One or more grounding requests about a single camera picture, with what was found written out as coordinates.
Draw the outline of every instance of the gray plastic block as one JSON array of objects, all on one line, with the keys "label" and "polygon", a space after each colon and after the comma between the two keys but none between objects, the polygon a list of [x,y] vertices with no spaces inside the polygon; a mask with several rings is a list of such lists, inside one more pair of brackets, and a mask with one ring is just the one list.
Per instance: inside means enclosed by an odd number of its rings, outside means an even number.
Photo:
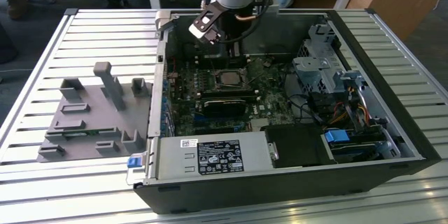
[{"label": "gray plastic block", "polygon": [[81,113],[81,112],[89,112],[89,111],[91,111],[91,107],[87,103],[67,104],[61,107],[61,112],[64,114]]},{"label": "gray plastic block", "polygon": [[45,147],[40,147],[39,154],[45,158],[60,158],[65,154],[64,148],[57,144],[49,144]]},{"label": "gray plastic block", "polygon": [[84,86],[80,83],[79,79],[64,79],[63,83],[61,83],[61,87],[60,87],[60,91],[63,93],[63,96],[65,97],[65,99],[68,100],[80,100],[81,97],[79,96],[77,91],[83,90]]},{"label": "gray plastic block", "polygon": [[105,155],[109,153],[120,152],[120,148],[113,141],[97,141],[95,149],[99,153]]},{"label": "gray plastic block", "polygon": [[111,75],[111,63],[109,62],[97,62],[93,67],[93,74],[101,78],[104,83],[104,88],[107,90],[108,96],[113,102],[113,105],[117,110],[124,110],[125,105],[121,98],[123,90],[119,79],[113,78]]},{"label": "gray plastic block", "polygon": [[53,128],[56,130],[84,129],[85,128],[85,122],[83,120],[56,121],[56,124],[55,124]]},{"label": "gray plastic block", "polygon": [[[101,67],[103,73],[109,73],[108,64]],[[117,82],[112,81],[112,88],[120,95],[125,108],[117,110],[108,90],[105,92],[108,96],[101,91],[105,89],[103,85],[83,87],[71,80],[64,83],[65,87],[69,85],[73,88],[80,99],[63,97],[45,134],[37,161],[120,157],[143,152],[147,145],[152,84],[140,80],[123,84],[120,85],[121,95],[117,87],[113,86]],[[147,96],[135,96],[136,91],[139,93],[144,90],[148,90]],[[111,143],[111,141],[113,144],[109,147],[105,144],[97,145],[97,143]],[[57,151],[51,151],[55,146],[64,150],[64,155],[48,154],[57,153]]]},{"label": "gray plastic block", "polygon": [[121,143],[128,152],[137,152],[145,146],[145,140],[141,138],[139,131],[133,131],[133,137],[128,136],[125,131],[121,132]]},{"label": "gray plastic block", "polygon": [[143,78],[132,79],[132,92],[133,92],[135,97],[148,97],[149,96],[145,79]]}]

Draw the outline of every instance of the aluminum table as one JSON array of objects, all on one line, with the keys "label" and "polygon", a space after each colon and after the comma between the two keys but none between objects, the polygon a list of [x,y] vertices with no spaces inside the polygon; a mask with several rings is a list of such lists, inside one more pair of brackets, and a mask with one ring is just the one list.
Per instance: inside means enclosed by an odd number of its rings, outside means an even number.
[{"label": "aluminum table", "polygon": [[[125,157],[35,162],[61,98],[63,78],[99,84],[93,64],[109,61],[121,83],[133,77],[152,81],[156,10],[79,10],[63,17],[0,129],[0,223],[416,223],[447,219],[447,91],[375,14],[339,13],[435,145],[444,159],[440,163],[361,194],[155,214],[127,184]],[[356,69],[351,53],[343,53]],[[232,188],[220,190],[232,193]]]}]

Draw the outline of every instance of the warning label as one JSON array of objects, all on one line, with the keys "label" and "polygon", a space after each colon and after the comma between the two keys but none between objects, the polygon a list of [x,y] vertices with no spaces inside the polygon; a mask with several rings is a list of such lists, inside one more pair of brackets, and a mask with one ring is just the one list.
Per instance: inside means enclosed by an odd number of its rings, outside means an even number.
[{"label": "warning label", "polygon": [[197,163],[201,175],[243,172],[240,140],[197,143]]}]

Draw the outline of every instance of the barcode sticker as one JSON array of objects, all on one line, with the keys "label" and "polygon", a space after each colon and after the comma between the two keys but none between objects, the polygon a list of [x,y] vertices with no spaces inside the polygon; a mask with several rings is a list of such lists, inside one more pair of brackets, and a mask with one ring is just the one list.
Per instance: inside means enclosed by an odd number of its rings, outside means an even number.
[{"label": "barcode sticker", "polygon": [[197,139],[183,139],[180,140],[180,147],[196,147],[197,146]]}]

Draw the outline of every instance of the floor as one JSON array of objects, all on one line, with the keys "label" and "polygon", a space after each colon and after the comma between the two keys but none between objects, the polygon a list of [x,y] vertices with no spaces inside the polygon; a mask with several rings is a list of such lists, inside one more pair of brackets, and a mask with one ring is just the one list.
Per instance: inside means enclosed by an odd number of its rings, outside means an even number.
[{"label": "floor", "polygon": [[[148,0],[128,1],[132,8],[151,7]],[[168,8],[193,8],[192,3],[199,2],[200,0],[161,0],[161,5]],[[57,0],[55,4],[49,4],[48,0],[31,0],[31,8],[25,17],[19,21],[12,21],[7,16],[7,0],[0,0],[0,23],[20,52],[12,62],[0,65],[0,77],[3,78],[0,124],[16,101],[65,9],[104,8],[105,5],[105,0]],[[445,88],[448,88],[447,33],[448,0],[440,0],[436,10],[428,14],[405,44]]]}]

